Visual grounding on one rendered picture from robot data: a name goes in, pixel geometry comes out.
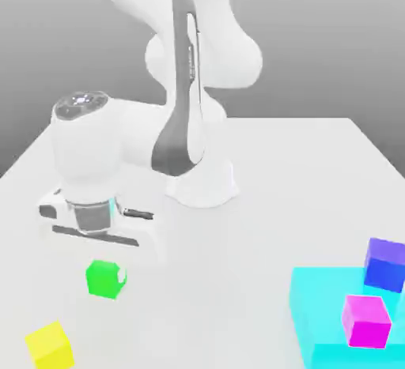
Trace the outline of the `small green cube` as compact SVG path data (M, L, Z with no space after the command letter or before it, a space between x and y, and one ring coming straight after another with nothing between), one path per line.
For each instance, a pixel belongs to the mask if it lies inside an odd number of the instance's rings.
M93 296L116 299L123 286L117 280L120 266L115 262L93 260L85 271L88 292Z

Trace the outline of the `small blue cube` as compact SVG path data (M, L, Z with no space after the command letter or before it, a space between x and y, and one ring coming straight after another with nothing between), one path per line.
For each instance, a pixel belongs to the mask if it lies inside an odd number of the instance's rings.
M365 257L364 285L401 293L405 283L405 244L371 238Z

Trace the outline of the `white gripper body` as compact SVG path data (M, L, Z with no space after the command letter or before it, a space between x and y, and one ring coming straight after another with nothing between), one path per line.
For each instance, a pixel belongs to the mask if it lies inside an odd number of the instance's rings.
M46 248L76 258L83 264L93 260L115 262L121 267L156 267L166 262L165 241L153 224L130 224L118 219L109 229L84 235L76 228L40 217L39 235Z

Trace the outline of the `large cyan box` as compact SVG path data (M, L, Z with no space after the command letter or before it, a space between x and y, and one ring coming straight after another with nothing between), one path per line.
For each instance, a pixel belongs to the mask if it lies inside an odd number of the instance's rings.
M360 267L295 267L290 311L305 369L405 369L405 292L363 284ZM379 296L392 320L386 348L351 348L342 324L348 295Z

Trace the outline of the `small magenta cube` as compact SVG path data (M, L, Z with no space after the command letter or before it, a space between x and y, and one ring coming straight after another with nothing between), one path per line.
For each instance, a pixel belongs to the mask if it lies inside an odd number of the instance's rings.
M380 296L347 295L341 316L346 342L353 348L384 349L392 328Z

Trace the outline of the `small yellow cube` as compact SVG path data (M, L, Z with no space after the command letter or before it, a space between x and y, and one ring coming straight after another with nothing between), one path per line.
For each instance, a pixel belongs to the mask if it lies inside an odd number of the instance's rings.
M59 321L54 321L25 337L35 369L71 369L74 356L69 338Z

